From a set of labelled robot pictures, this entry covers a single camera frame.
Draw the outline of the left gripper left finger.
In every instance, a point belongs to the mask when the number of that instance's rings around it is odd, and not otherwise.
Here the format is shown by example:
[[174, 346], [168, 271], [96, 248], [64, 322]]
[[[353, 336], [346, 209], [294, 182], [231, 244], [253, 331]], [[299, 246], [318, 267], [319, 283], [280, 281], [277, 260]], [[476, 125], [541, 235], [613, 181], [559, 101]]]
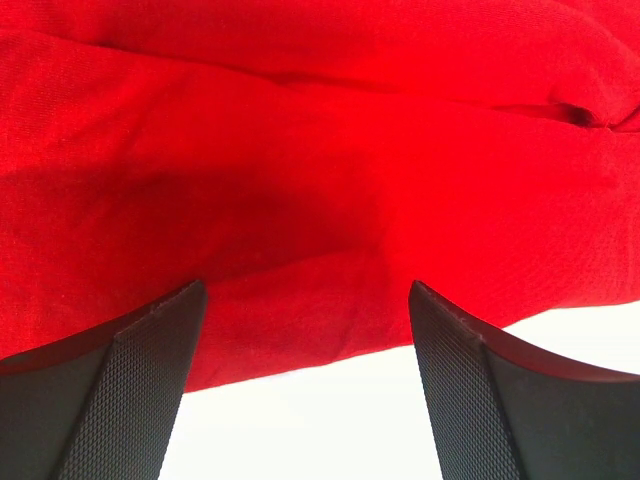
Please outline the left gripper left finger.
[[3, 359], [2, 478], [158, 478], [206, 303], [194, 281]]

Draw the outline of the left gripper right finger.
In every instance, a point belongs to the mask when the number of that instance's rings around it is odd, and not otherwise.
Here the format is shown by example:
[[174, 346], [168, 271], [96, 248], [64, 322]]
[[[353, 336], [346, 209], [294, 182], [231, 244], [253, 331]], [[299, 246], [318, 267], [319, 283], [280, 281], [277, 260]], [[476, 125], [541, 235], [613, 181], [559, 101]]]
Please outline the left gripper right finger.
[[443, 478], [638, 478], [637, 375], [530, 344], [421, 282], [408, 304]]

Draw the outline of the red t shirt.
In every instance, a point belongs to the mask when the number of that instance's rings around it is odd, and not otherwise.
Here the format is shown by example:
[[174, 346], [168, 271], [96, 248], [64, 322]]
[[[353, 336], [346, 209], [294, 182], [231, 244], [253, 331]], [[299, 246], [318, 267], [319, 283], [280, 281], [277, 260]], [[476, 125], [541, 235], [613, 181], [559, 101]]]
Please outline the red t shirt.
[[190, 390], [639, 296], [635, 1], [5, 1], [1, 353], [194, 280]]

